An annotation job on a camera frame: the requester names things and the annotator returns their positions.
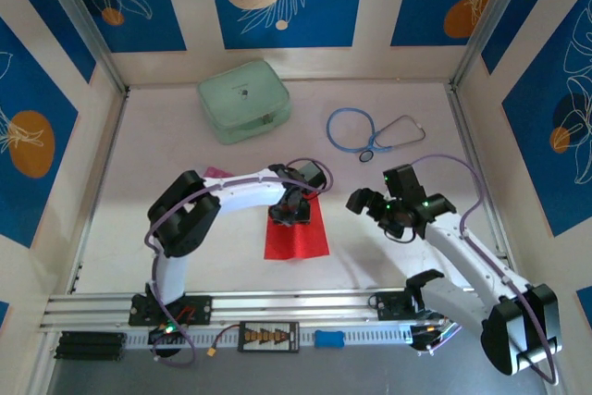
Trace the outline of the red paper sheet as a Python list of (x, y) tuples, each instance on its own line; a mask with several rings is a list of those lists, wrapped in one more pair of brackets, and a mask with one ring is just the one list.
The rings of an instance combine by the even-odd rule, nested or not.
[(274, 261), (304, 260), (330, 255), (318, 198), (311, 201), (311, 220), (292, 227), (267, 219), (264, 259)]

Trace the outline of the blue stethoscope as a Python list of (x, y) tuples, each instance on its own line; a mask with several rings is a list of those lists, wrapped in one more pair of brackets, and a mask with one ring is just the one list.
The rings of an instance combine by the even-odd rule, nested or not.
[[(333, 135), (331, 133), (331, 127), (332, 127), (333, 120), (337, 116), (344, 114), (344, 113), (353, 113), (353, 114), (361, 115), (366, 118), (366, 120), (369, 123), (370, 130), (371, 130), (371, 134), (367, 140), (366, 145), (363, 145), (360, 147), (346, 147), (344, 145), (337, 143), (337, 141), (333, 138)], [(389, 130), (390, 128), (394, 127), (396, 124), (398, 124), (402, 121), (409, 121), (414, 126), (414, 128), (419, 131), (420, 136), (416, 139), (411, 139), (411, 140), (405, 141), (405, 142), (398, 142), (398, 143), (394, 143), (391, 145), (380, 144), (378, 141), (379, 137), (385, 131)], [(375, 123), (374, 119), (363, 109), (356, 108), (356, 107), (341, 107), (341, 108), (337, 108), (336, 110), (334, 110), (327, 118), (326, 136), (327, 136), (327, 139), (329, 140), (329, 142), (335, 148), (337, 148), (339, 151), (341, 151), (343, 153), (347, 153), (347, 154), (357, 154), (359, 161), (361, 163), (365, 164), (365, 163), (369, 163), (374, 158), (376, 153), (389, 153), (395, 149), (399, 149), (404, 146), (408, 146), (411, 144), (422, 142), (426, 138), (426, 131), (423, 128), (423, 126), (416, 119), (414, 119), (413, 117), (411, 117), (409, 115), (401, 115), (401, 116), (395, 118), (394, 120), (392, 120), (391, 122), (389, 122), (386, 126), (378, 129), (376, 127), (376, 123)]]

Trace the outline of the mint green zip pouch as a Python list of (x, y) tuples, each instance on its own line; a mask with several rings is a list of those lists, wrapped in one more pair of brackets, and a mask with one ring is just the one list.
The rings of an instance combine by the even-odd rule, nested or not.
[(288, 89), (263, 59), (202, 81), (197, 93), (216, 140), (225, 145), (269, 132), (291, 114)]

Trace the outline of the black power distribution board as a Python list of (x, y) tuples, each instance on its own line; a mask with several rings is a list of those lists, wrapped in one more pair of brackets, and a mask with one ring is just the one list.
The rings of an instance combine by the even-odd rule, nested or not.
[(241, 321), (239, 352), (295, 353), (300, 350), (298, 322)]

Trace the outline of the blue foam block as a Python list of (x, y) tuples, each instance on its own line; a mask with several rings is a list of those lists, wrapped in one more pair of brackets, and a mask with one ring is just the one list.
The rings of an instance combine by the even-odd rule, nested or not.
[(345, 334), (343, 331), (316, 330), (314, 346), (317, 349), (342, 349), (345, 347)]

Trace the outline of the yellow connector lead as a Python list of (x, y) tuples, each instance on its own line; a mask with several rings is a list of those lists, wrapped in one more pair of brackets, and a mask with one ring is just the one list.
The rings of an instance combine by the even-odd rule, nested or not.
[(212, 342), (211, 346), (209, 347), (208, 351), (207, 351), (207, 356), (208, 357), (214, 357), (216, 355), (216, 349), (217, 349), (217, 344), (218, 342), (222, 339), (222, 337), (228, 333), (230, 330), (234, 329), (234, 328), (239, 328), (240, 325), (239, 324), (234, 324), (234, 325), (230, 325), (227, 326), (225, 328), (223, 328), (220, 332), (217, 333), (217, 335), (214, 338), (214, 341)]

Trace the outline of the black ribbed block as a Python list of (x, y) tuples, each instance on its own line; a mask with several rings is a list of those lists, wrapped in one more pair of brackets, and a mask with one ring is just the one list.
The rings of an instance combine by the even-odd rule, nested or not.
[(70, 361), (119, 361), (126, 345), (124, 333), (63, 331), (54, 358)]

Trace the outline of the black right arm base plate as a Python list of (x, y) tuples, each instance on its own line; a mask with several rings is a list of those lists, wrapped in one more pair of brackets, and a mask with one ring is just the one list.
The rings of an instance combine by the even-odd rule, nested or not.
[(413, 296), (407, 290), (380, 291), (374, 295), (380, 321), (414, 320), (417, 309)]

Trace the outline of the aluminium side rail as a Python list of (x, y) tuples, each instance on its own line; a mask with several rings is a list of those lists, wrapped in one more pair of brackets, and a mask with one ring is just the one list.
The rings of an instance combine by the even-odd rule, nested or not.
[(71, 268), (64, 286), (66, 294), (71, 294), (77, 289), (90, 230), (100, 202), (105, 177), (117, 142), (117, 135), (125, 114), (129, 96), (130, 87), (127, 86), (122, 96), (117, 98), (111, 105), (105, 119), (104, 131), (95, 151), (95, 158), (75, 227), (75, 241), (78, 243), (76, 244), (76, 251), (72, 256)]
[(490, 232), (491, 242), (487, 243), (493, 249), (494, 254), (505, 264), (508, 268), (515, 268), (515, 261), (512, 251), (509, 246), (507, 233), (500, 219), (500, 213), (494, 204), (487, 181), (485, 177), (480, 156), (477, 152), (473, 132), (464, 111), (461, 97), (457, 89), (448, 83), (446, 85), (447, 96), (450, 103), (450, 110), (453, 114), (455, 125), (462, 142), (462, 148), (467, 162), (477, 172), (481, 179), (481, 188), (484, 193), (484, 202), (481, 204), (482, 212), (487, 220), (488, 230)]

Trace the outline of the aluminium mounting rail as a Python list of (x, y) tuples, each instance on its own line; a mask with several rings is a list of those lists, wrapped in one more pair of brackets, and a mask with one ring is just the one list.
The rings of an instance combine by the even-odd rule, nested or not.
[[(180, 325), (179, 334), (165, 324), (156, 327), (130, 326), (130, 294), (72, 294), (50, 297), (42, 317), (43, 332), (91, 331), (124, 333), (131, 349), (154, 348), (173, 354), (183, 349), (207, 349), (223, 328), (241, 321), (298, 322), (300, 344), (310, 345), (316, 329), (336, 329), (352, 344), (409, 344), (411, 327), (420, 321), (380, 321), (367, 305), (374, 290), (311, 290), (279, 292), (219, 292), (213, 298), (212, 315), (207, 326)], [(226, 333), (218, 347), (234, 347), (238, 329)]]

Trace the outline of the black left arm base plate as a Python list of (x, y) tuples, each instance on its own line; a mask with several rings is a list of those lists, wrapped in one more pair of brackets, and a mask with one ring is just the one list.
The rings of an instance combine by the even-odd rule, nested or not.
[[(213, 298), (206, 296), (183, 296), (166, 305), (170, 315), (180, 325), (207, 326), (212, 315)], [(136, 294), (131, 299), (129, 325), (133, 327), (156, 327), (170, 320), (152, 294)]]

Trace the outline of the aluminium corner post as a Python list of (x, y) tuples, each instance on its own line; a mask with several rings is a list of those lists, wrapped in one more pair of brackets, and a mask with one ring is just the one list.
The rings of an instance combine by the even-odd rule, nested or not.
[(462, 58), (450, 78), (450, 88), (456, 93), (481, 56), (493, 31), (497, 28), (511, 0), (489, 0), (468, 40)]
[(77, 34), (92, 55), (97, 65), (104, 71), (113, 87), (126, 94), (128, 86), (122, 79), (111, 56), (102, 33), (99, 31), (88, 8), (82, 0), (57, 0), (68, 16)]

